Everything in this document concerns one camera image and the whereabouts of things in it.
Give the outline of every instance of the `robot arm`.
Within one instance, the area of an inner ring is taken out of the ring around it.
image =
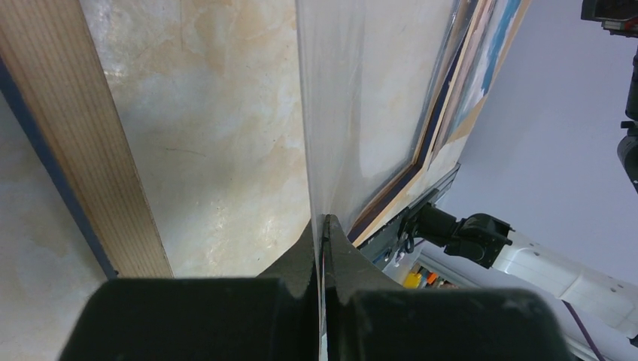
[[[485,268],[540,287],[600,318],[638,347],[638,287],[537,244],[487,214],[456,220],[431,204],[403,222],[399,239],[423,238]]]

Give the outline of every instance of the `yellow object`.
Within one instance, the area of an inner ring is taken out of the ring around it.
[[[418,285],[421,284],[421,277],[420,273],[408,273],[408,277],[403,281],[403,286],[405,288],[418,288]]]

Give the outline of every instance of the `gray wall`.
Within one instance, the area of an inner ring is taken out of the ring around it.
[[[638,41],[580,20],[580,6],[532,2],[443,208],[458,217],[492,214],[534,241],[638,284],[638,195],[616,156]],[[490,272],[472,276],[510,282]],[[614,332],[595,320],[588,325],[597,328],[596,341],[609,344],[607,356],[638,359],[638,351],[616,344]]]

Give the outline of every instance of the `plastic sheet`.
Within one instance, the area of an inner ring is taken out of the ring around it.
[[[315,241],[323,215],[347,232],[412,161],[459,3],[297,1]]]

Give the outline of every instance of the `wooden plank edge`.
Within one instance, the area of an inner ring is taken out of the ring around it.
[[[115,272],[172,277],[78,0],[0,0],[0,57]]]

